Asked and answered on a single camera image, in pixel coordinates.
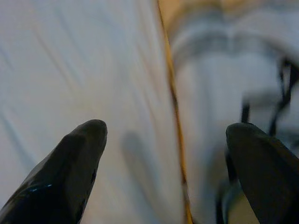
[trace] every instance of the yellow stripe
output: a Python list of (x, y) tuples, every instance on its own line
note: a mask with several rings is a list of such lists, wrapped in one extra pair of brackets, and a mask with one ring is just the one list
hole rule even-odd
[(175, 75), (174, 75), (174, 67), (173, 61), (171, 57), (171, 49), (168, 41), (168, 36), (165, 30), (164, 21), (161, 13), (160, 8), (160, 1), (157, 0), (157, 5), (159, 9), (160, 20), (164, 32), (164, 41), (165, 41), (165, 56), (167, 62), (167, 69), (168, 69), (168, 80), (169, 86), (172, 96), (172, 102), (175, 112), (175, 120), (177, 125), (177, 134), (178, 134), (178, 148), (179, 148), (179, 161), (180, 161), (180, 168), (181, 168), (181, 175), (182, 175), (182, 186), (183, 186), (183, 197), (184, 197), (184, 207), (185, 207), (185, 217), (187, 224), (193, 224), (191, 210), (190, 210), (190, 203), (188, 197), (188, 188), (187, 188), (187, 180), (186, 180), (186, 164), (185, 164), (185, 150), (184, 150), (184, 138), (182, 133), (182, 127), (179, 119), (179, 111), (178, 111), (178, 100), (177, 100), (177, 91), (175, 85)]

